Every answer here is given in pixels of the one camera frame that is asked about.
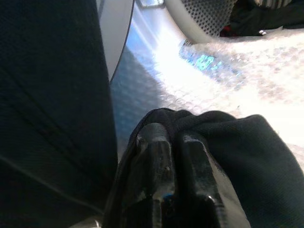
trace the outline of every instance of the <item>metal floor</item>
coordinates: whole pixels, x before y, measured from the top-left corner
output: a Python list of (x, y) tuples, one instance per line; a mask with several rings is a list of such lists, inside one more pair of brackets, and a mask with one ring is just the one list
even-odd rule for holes
[(276, 31), (182, 47), (166, 8), (134, 6), (121, 62), (111, 82), (119, 157), (152, 109), (221, 110), (263, 115), (304, 170), (304, 31)]

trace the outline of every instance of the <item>black fabric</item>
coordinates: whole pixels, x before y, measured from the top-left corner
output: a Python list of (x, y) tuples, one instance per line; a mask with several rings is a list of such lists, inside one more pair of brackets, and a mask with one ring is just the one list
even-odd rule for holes
[(108, 197), (106, 228), (116, 227), (111, 225), (121, 214), (126, 180), (136, 155), (136, 137), (149, 123), (165, 126), (173, 150), (176, 136), (185, 130), (207, 140), (210, 153), (232, 182), (251, 227), (303, 227), (303, 172), (263, 117), (236, 119), (222, 112), (194, 116), (186, 111), (160, 109), (147, 114), (131, 135)]
[(117, 153), (96, 2), (4, 0), (0, 31), (0, 226), (102, 213)]
[(231, 29), (238, 36), (259, 36), (263, 29), (303, 28), (304, 1), (296, 0), (285, 7), (269, 10), (255, 7), (245, 0), (239, 0), (231, 13)]

